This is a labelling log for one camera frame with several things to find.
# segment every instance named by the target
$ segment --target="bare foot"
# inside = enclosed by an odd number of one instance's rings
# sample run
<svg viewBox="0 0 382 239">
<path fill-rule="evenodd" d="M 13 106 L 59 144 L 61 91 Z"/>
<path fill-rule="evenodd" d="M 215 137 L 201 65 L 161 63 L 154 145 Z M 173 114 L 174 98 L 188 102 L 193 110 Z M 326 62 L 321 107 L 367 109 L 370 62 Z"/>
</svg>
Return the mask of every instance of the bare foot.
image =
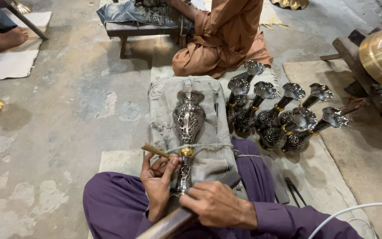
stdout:
<svg viewBox="0 0 382 239">
<path fill-rule="evenodd" d="M 20 46 L 29 38 L 28 33 L 21 27 L 16 27 L 4 34 L 0 33 L 0 52 L 9 48 Z"/>
</svg>

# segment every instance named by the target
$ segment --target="gold band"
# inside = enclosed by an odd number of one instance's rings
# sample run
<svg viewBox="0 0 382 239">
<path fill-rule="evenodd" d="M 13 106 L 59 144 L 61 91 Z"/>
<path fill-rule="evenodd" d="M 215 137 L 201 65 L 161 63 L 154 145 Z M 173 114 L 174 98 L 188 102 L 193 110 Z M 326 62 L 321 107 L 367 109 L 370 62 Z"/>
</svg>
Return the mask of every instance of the gold band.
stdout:
<svg viewBox="0 0 382 239">
<path fill-rule="evenodd" d="M 313 132 L 311 129 L 309 129 L 308 132 L 309 132 L 310 135 L 312 135 L 312 136 L 317 136 L 317 135 L 318 135 L 318 133 Z"/>
<path fill-rule="evenodd" d="M 259 107 L 254 107 L 254 106 L 253 106 L 253 102 L 252 102 L 252 103 L 250 103 L 250 109 L 251 109 L 252 111 L 257 111 L 257 110 L 259 109 Z"/>
<path fill-rule="evenodd" d="M 237 105 L 237 102 L 235 102 L 234 104 L 231 104 L 229 101 L 226 101 L 226 105 L 231 108 L 234 108 Z"/>
<path fill-rule="evenodd" d="M 273 108 L 274 108 L 275 110 L 279 111 L 279 112 L 281 112 L 281 111 L 284 110 L 284 108 L 280 108 L 280 107 L 278 107 L 278 105 L 277 105 L 276 103 L 275 103 L 275 105 L 273 106 Z"/>
<path fill-rule="evenodd" d="M 281 129 L 282 129 L 282 132 L 284 132 L 284 134 L 286 134 L 286 135 L 290 135 L 292 133 L 292 132 L 288 132 L 288 131 L 285 130 L 285 125 L 283 125 L 281 127 Z"/>
<path fill-rule="evenodd" d="M 183 147 L 179 150 L 179 156 L 189 156 L 192 157 L 194 155 L 194 150 L 190 147 Z"/>
</svg>

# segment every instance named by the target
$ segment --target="concrete floor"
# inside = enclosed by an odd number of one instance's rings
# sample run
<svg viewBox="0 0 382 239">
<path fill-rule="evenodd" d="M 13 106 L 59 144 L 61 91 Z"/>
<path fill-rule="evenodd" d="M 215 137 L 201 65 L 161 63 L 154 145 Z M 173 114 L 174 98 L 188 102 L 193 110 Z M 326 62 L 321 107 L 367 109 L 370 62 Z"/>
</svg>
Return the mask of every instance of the concrete floor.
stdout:
<svg viewBox="0 0 382 239">
<path fill-rule="evenodd" d="M 0 114 L 0 239 L 86 238 L 82 190 L 98 172 L 101 152 L 149 141 L 154 39 L 131 39 L 128 59 L 120 60 L 118 40 L 99 26 L 98 2 L 23 3 L 54 14 L 31 75 L 0 80 L 8 103 Z M 265 30 L 281 84 L 288 82 L 283 62 L 334 54 L 334 38 L 366 28 L 334 2 L 275 10 L 292 26 Z"/>
</svg>

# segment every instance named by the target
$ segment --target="silver vase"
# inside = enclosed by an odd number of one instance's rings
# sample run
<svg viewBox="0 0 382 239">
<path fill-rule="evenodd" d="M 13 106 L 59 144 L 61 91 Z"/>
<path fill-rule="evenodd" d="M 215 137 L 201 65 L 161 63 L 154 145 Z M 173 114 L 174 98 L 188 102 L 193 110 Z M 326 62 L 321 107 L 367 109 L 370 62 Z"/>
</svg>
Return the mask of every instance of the silver vase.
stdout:
<svg viewBox="0 0 382 239">
<path fill-rule="evenodd" d="M 312 136 L 316 136 L 322 130 L 334 127 L 341 128 L 347 126 L 348 119 L 341 115 L 341 110 L 326 107 L 322 109 L 322 119 L 315 125 L 315 127 L 306 131 L 294 131 L 287 135 L 287 141 L 282 151 L 286 154 L 293 155 L 295 153 L 302 153 L 309 147 L 309 140 Z"/>
<path fill-rule="evenodd" d="M 178 92 L 177 98 L 180 104 L 173 110 L 175 128 L 179 132 L 181 145 L 191 145 L 206 120 L 206 113 L 199 106 L 204 95 L 200 91 L 184 89 Z M 191 163 L 194 151 L 191 147 L 183 147 L 179 150 L 179 156 L 183 161 L 174 192 L 183 194 L 192 186 Z"/>
<path fill-rule="evenodd" d="M 281 128 L 270 127 L 263 131 L 259 139 L 259 144 L 265 150 L 274 150 L 284 147 L 287 135 L 296 129 L 313 129 L 317 123 L 315 113 L 305 107 L 293 109 L 291 122 L 281 126 Z"/>
<path fill-rule="evenodd" d="M 276 96 L 276 89 L 269 82 L 260 81 L 254 84 L 254 100 L 248 109 L 241 111 L 234 122 L 234 128 L 240 132 L 248 132 L 256 121 L 256 111 L 265 99 L 273 99 Z"/>
<path fill-rule="evenodd" d="M 264 110 L 257 115 L 255 128 L 259 133 L 267 128 L 279 127 L 279 113 L 284 110 L 292 100 L 301 100 L 305 91 L 296 83 L 287 83 L 282 86 L 284 96 L 274 105 L 271 110 Z"/>
<path fill-rule="evenodd" d="M 246 80 L 249 85 L 256 75 L 261 75 L 263 71 L 265 71 L 265 66 L 262 63 L 255 60 L 249 60 L 246 63 L 244 63 L 244 68 L 246 68 L 247 71 L 235 77 Z M 247 94 L 240 95 L 237 99 L 237 104 L 235 108 L 241 109 L 246 105 L 247 105 Z"/>
<path fill-rule="evenodd" d="M 328 86 L 319 83 L 313 83 L 310 85 L 310 95 L 301 104 L 302 107 L 310 108 L 318 101 L 329 101 L 334 96 L 334 93 L 328 88 Z M 284 125 L 291 120 L 291 111 L 284 111 L 279 116 L 280 125 Z"/>
<path fill-rule="evenodd" d="M 228 82 L 228 89 L 231 90 L 231 94 L 226 101 L 226 118 L 228 125 L 230 125 L 235 121 L 236 113 L 234 107 L 237 104 L 237 99 L 241 95 L 247 95 L 250 90 L 250 84 L 246 80 L 236 77 Z"/>
</svg>

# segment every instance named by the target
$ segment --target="orange clothing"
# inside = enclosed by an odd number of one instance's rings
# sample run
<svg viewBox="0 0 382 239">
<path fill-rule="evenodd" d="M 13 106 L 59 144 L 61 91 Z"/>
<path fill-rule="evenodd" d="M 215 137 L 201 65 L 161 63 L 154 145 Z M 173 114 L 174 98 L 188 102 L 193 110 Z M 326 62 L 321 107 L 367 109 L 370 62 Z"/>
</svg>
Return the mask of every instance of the orange clothing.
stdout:
<svg viewBox="0 0 382 239">
<path fill-rule="evenodd" d="M 199 10 L 193 42 L 173 57 L 175 75 L 218 78 L 248 60 L 270 65 L 273 57 L 257 31 L 262 6 L 263 0 L 213 0 L 211 12 Z"/>
</svg>

